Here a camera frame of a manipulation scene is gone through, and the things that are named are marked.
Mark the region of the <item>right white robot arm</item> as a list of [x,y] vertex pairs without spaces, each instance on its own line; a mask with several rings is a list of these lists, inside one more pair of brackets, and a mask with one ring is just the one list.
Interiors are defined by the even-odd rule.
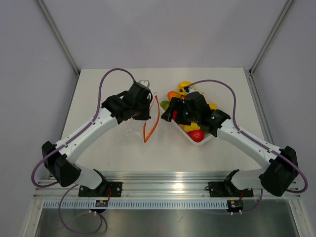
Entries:
[[259,188],[280,197],[298,176],[296,153],[291,147],[281,149],[247,134],[227,113],[211,109],[199,92],[190,92],[184,99],[173,97],[161,119],[181,125],[196,123],[203,132],[234,145],[260,165],[260,169],[232,171],[224,180],[228,195]]

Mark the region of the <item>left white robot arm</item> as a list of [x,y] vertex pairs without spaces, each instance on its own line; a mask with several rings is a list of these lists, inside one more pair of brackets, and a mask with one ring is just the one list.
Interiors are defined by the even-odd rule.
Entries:
[[96,169],[78,165],[77,160],[99,137],[123,121],[150,119],[153,95],[149,86],[147,80],[133,83],[128,91],[108,97],[98,106],[96,115],[71,135],[55,144],[49,141],[43,144],[42,154],[47,157],[44,166],[60,186],[77,184],[88,188],[97,197],[107,192],[105,176]]

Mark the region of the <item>clear zip bag orange zipper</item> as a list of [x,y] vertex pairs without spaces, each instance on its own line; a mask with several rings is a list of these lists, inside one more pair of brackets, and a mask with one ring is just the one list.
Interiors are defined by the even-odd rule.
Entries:
[[160,120],[160,106],[158,94],[152,95],[152,102],[149,106],[150,119],[147,121],[133,120],[122,122],[118,127],[117,140],[120,144],[141,143],[146,144],[153,137]]

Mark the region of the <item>yellow banana piece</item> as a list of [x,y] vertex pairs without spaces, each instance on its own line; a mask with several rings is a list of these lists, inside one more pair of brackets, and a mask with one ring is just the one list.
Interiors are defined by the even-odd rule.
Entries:
[[190,125],[184,125],[183,126],[183,130],[186,133],[188,133],[188,132],[191,132],[191,131],[200,130],[200,127],[196,123],[192,122]]

